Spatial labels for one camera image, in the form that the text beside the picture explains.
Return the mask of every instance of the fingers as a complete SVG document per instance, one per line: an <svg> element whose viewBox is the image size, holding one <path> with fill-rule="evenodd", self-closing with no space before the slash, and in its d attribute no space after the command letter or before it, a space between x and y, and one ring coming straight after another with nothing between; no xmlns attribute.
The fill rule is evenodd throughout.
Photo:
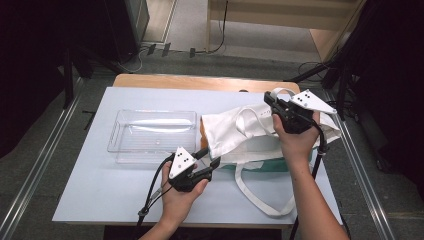
<svg viewBox="0 0 424 240"><path fill-rule="evenodd" d="M208 182L209 181L207 179L203 179L202 181L197 183L196 186L191 191L191 194L193 194L196 198L198 196L200 196L203 193L203 191L205 190L206 185L208 185Z"/></svg>
<svg viewBox="0 0 424 240"><path fill-rule="evenodd" d="M312 115L312 119L314 119L314 121L319 124L319 119L320 119L320 112L314 112L314 114Z"/></svg>
<svg viewBox="0 0 424 240"><path fill-rule="evenodd" d="M165 165L162 167L162 184L163 186L168 181L169 171L171 171L171 161L166 162Z"/></svg>
<svg viewBox="0 0 424 240"><path fill-rule="evenodd" d="M281 122L280 116L278 116L277 114L272 114L272 121L274 123L274 130L277 131L277 133L284 131L283 123Z"/></svg>

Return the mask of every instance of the hand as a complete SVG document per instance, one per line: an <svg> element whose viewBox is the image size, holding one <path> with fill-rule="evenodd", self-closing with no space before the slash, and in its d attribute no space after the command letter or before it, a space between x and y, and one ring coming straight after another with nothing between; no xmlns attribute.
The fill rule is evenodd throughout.
<svg viewBox="0 0 424 240"><path fill-rule="evenodd" d="M318 130L311 127L301 134L289 134L277 114L272 115L274 130L281 141L281 150L289 167L296 161L307 161L315 141L318 138ZM319 124L319 112L314 112L313 119Z"/></svg>
<svg viewBox="0 0 424 240"><path fill-rule="evenodd" d="M162 168L162 191L168 190L171 185L168 183L169 171L171 169L171 162L165 163ZM163 212L159 222L165 224L170 228L177 228L186 219L191 206L205 189L208 180L200 181L191 192L178 192L171 188L166 194L162 196Z"/></svg>

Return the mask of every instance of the clear plastic container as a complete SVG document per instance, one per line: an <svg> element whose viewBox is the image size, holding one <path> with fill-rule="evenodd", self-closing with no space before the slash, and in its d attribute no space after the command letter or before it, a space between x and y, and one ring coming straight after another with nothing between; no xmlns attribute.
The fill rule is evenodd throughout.
<svg viewBox="0 0 424 240"><path fill-rule="evenodd" d="M178 147L196 150L196 113L121 110L108 151L117 163L158 164Z"/></svg>

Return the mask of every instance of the black cable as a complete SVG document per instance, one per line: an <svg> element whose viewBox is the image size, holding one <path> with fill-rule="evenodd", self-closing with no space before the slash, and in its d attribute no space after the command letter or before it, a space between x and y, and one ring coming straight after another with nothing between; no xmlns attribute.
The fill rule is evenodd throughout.
<svg viewBox="0 0 424 240"><path fill-rule="evenodd" d="M315 65L315 67L318 67L319 65L321 65L322 63L317 63L316 65ZM319 75L319 73L317 73L317 76L320 78L320 81L322 81L323 79L324 79L324 77L323 76L321 76L321 75Z"/></svg>
<svg viewBox="0 0 424 240"><path fill-rule="evenodd" d="M149 209L153 206L153 204L155 204L155 202L157 200L159 200L159 198L161 198L163 195L165 195L165 193L169 192L169 190L171 190L172 186L170 186L168 189L166 189L165 192L161 193L150 205L149 205Z"/></svg>
<svg viewBox="0 0 424 240"><path fill-rule="evenodd" d="M224 40L225 40L225 22L227 20L227 9L228 9L228 1L225 2L224 21L222 23L222 41L221 41L221 44L219 45L219 47L216 48L215 50L212 50L212 51L209 51L209 52L207 52L207 51L200 51L200 52L195 52L195 53L212 54L212 53L217 52L222 47L222 45L224 44Z"/></svg>
<svg viewBox="0 0 424 240"><path fill-rule="evenodd" d="M299 67L297 68L297 73L298 73L299 75L302 75L302 73L300 72L300 69L301 69L304 65L306 65L306 64L315 64L315 68L316 68L316 67L318 67L318 66L320 66L320 65L324 65L324 64L319 63L319 62L304 62L304 63L300 64L300 65L299 65ZM319 73L317 73L316 75L318 75L318 77L319 77L320 79L309 79L309 78L306 78L305 80L310 81L310 82L321 82L321 81L322 81L322 79L323 79L323 77L321 77L321 76L319 75Z"/></svg>
<svg viewBox="0 0 424 240"><path fill-rule="evenodd" d="M315 179L318 173L318 168L321 163L322 156L327 152L328 147L327 147L327 140L325 139L324 132L314 120L312 120L312 126L318 129L319 138L320 138L319 147L318 147L318 155L315 159L314 167L311 173L312 177ZM296 220L294 221L294 224L293 224L292 231L290 233L290 238L289 238L290 240L294 240L298 227L299 227L299 217L296 217Z"/></svg>
<svg viewBox="0 0 424 240"><path fill-rule="evenodd" d="M132 236L132 239L138 239L138 237L139 237L139 235L140 235L140 228L141 228L141 224L143 223L143 221L144 221L144 217L147 215L147 213L149 213L149 209L150 209L150 207L153 205L150 205L150 198L151 198L151 196L152 196L152 192L153 192L153 188L154 188L154 186L155 186L155 182L156 182L156 179L157 179L157 177L158 177L158 175L159 175L159 173L160 173L160 171L162 170L162 168L163 168L163 166L165 165L165 163L167 163L168 161L170 161L171 159L174 159L174 156L175 156L175 154L173 153L173 154L171 154L171 156L169 156L169 157L167 157L160 165L159 165L159 167L158 167L158 169L156 170L156 173L155 173L155 175L154 175L154 177L153 177L153 180L152 180L152 183L151 183L151 185L150 185L150 189L149 189L149 193L147 194L147 198L146 198L146 203L144 204L144 207L138 212L138 215L139 215L139 217L138 217L138 221L137 221L137 225L136 225L136 227L135 227L135 229L134 229L134 231L133 231L133 236Z"/></svg>
<svg viewBox="0 0 424 240"><path fill-rule="evenodd" d="M218 20L218 27L219 27L219 31L221 32L221 34L224 36L224 32L222 31L222 27L221 27L221 20ZM224 52L227 50L227 45L224 44L224 51L222 52L222 54L224 54Z"/></svg>
<svg viewBox="0 0 424 240"><path fill-rule="evenodd" d="M312 80L312 79L308 79L308 77L312 77L314 75L318 75L322 80L324 79L324 77L322 77L321 75L319 75L320 72L324 71L324 70L329 70L329 69L336 69L338 70L337 66L334 67L333 65L335 65L335 58L337 57L337 54L339 54L340 50L337 47L336 51L333 53L333 55L331 56L331 58L324 62L324 63L320 63L320 62L306 62L306 63L316 63L317 65L315 65L314 68L304 72L304 73L300 73L300 67L303 66L306 63L302 63L297 71L299 73L298 76L291 78L291 79L286 79L284 80L285 82L294 82L294 83L300 83L303 80L308 80L308 81L312 81L312 82L318 82L316 80Z"/></svg>

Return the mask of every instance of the floor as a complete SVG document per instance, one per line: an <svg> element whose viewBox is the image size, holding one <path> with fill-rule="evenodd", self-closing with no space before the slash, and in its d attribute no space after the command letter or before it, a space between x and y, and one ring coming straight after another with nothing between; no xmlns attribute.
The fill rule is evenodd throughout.
<svg viewBox="0 0 424 240"><path fill-rule="evenodd" d="M189 1L180 0L176 2L173 20L178 18L179 7L184 6L187 2ZM224 52L211 55L198 54L194 58L189 58L187 50L182 49L187 49L189 46L202 49L201 41L192 38L192 34L184 33L177 36L177 32L183 31L181 31L181 27L173 28L171 24L165 42L171 42L174 50L182 52L170 52L167 57L162 57L160 50L155 51L152 55L143 52L139 55L140 58L134 58L125 67L129 69L141 67L140 70L135 71L138 74L155 73L283 80L295 77L307 68L315 66L315 64L302 65L302 63L319 60L306 31L288 29L285 36L290 37L284 41L295 43L297 37L299 37L303 39L299 41L303 45L301 43L296 46L287 44L287 49L280 49L279 51L280 53L290 52L290 54L278 54L276 56L267 54L266 49L261 50L261 39L255 40L256 45L254 44L255 41L248 41L247 43L251 45L247 48L237 47L238 42L231 37L231 32L233 32L231 29L231 27L228 27L228 32L226 32L228 41L226 42L226 49L223 49ZM257 51L261 51L263 54L252 56L253 48L257 48ZM89 126L92 114L88 112L96 111L105 88L111 86L116 77L111 71L97 63L93 63L93 66L95 66L94 75L91 79L83 80L84 83L79 91L80 95L72 117L61 134L48 164L43 167L42 177L34 183L36 187L34 192L28 202L25 202L22 206L25 211L17 217L19 221L12 226L12 234L2 235L2 239L102 239L104 237L104 226L68 225L51 221L67 179L78 158L87 131L89 131L87 126ZM319 84L320 77L314 76L311 78L312 80L301 82L300 87L302 89L311 88L317 95L323 97L323 91ZM0 217L7 216L11 204L17 200L16 196L25 184L28 174L32 167L36 165L39 154L49 139L49 134L52 132L57 119L63 114L63 100L63 94L59 95L34 123L17 148L0 159L0 176L2 178L2 181L0 181ZM369 181L386 213L387 221L390 223L396 239L424 239L422 228L424 224L424 204L417 194L414 184L400 174L385 174L379 171L376 167L373 150L370 148L360 124L351 118L347 118L345 123L348 126L350 138L359 152L361 164L366 169ZM390 239L381 237L376 228L375 221L370 213L369 202L366 200L354 166L347 154L346 146L342 141L331 143L330 151L326 155L324 163L334 195L339 203L339 210L346 219L350 230L351 239ZM0 233L3 234L4 232L2 225ZM289 231L282 232L283 239L288 239L288 235Z"/></svg>
<svg viewBox="0 0 424 240"><path fill-rule="evenodd" d="M160 14L151 14L151 17L168 19L171 14L171 27L162 34L163 24L158 24L154 19L153 24L148 26L149 36L146 41L168 43L171 44L170 49L176 51L188 52L190 48L195 48L196 51L205 50L207 1L176 1L174 8L169 2L148 1L151 9L160 9ZM210 50L219 47L225 34L224 44L217 51L220 55L288 62L321 61L309 29L226 22L223 33L223 27L222 21L211 21ZM164 35L165 38L152 39L150 36L153 35Z"/></svg>

